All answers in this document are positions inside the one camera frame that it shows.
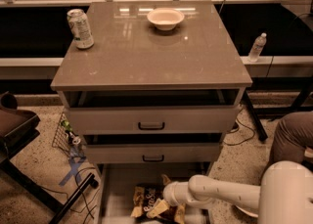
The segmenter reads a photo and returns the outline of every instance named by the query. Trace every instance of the person's leg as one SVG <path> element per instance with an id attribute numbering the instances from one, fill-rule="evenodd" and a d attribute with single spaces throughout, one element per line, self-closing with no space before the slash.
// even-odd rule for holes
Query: person's leg
<path id="1" fill-rule="evenodd" d="M 313 112 L 293 112 L 277 125 L 268 168 L 282 160 L 302 163 L 306 147 L 313 147 Z"/>

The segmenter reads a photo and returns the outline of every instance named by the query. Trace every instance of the concrete floor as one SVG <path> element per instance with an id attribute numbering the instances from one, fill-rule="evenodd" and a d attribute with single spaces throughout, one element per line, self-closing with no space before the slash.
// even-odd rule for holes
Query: concrete floor
<path id="1" fill-rule="evenodd" d="M 269 107 L 273 105 L 289 105 L 295 94 L 251 94 L 253 103 L 257 107 Z M 69 195 L 76 189 L 74 176 L 67 178 L 71 167 L 68 156 L 60 149 L 55 148 L 56 131 L 62 115 L 63 106 L 57 96 L 18 96 L 20 109 L 36 112 L 41 121 L 37 127 L 40 135 L 19 154 L 12 158 L 12 163 L 25 175 L 31 178 L 38 185 L 57 192 L 64 192 Z M 254 126 L 251 118 L 243 106 L 238 115 L 240 130 L 230 133 L 225 138 L 225 143 L 237 144 L 250 138 L 238 146 L 224 144 L 222 153 L 209 173 L 209 176 L 224 181 L 239 182 L 251 185 L 258 185 L 260 175 L 267 162 L 269 150 L 273 141 L 273 133 L 278 119 L 262 119 L 262 124 L 269 136 L 266 142 L 258 140 L 254 134 Z M 94 167 L 84 160 L 80 163 L 79 174 L 84 179 L 89 172 L 98 175 Z M 49 191 L 50 194 L 60 202 L 65 202 L 65 194 Z M 96 205 L 98 189 L 88 187 L 85 191 L 86 200 L 90 202 L 89 208 Z M 7 224 L 43 224 L 49 223 L 53 212 L 43 203 L 28 193 L 23 187 L 12 180 L 0 170 L 0 223 Z M 210 210 L 210 220 L 213 224 L 255 224 L 257 219 L 249 217 L 240 212 L 234 206 L 223 201 L 216 201 Z M 83 199 L 79 199 L 71 208 L 61 223 L 93 223 L 90 216 L 87 216 L 87 209 Z"/>

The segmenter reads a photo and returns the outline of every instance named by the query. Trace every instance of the drawer handle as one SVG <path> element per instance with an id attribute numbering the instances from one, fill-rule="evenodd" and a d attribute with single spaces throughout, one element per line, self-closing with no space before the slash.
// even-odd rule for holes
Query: drawer handle
<path id="1" fill-rule="evenodd" d="M 138 122 L 138 128 L 140 130 L 163 130 L 164 127 L 165 127 L 165 122 L 163 123 Z"/>
<path id="2" fill-rule="evenodd" d="M 144 162 L 163 162 L 164 161 L 164 155 L 162 155 L 160 158 L 143 156 L 143 161 Z"/>

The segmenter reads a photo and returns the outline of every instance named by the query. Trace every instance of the white bowl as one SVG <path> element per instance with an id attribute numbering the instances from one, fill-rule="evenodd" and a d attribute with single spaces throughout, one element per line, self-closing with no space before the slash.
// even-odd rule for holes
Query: white bowl
<path id="1" fill-rule="evenodd" d="M 153 23 L 157 29 L 167 31 L 173 29 L 182 22 L 185 15 L 175 9 L 158 8 L 147 14 L 148 21 Z"/>

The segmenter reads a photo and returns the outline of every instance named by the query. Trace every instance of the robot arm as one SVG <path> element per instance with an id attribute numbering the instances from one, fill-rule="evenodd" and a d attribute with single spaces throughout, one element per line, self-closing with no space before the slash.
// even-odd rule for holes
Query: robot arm
<path id="1" fill-rule="evenodd" d="M 170 205 L 186 203 L 203 209 L 209 209 L 213 199 L 220 199 L 258 215 L 258 224 L 313 221 L 313 173 L 290 161 L 267 169 L 261 187 L 195 175 L 188 182 L 168 184 L 163 197 Z"/>

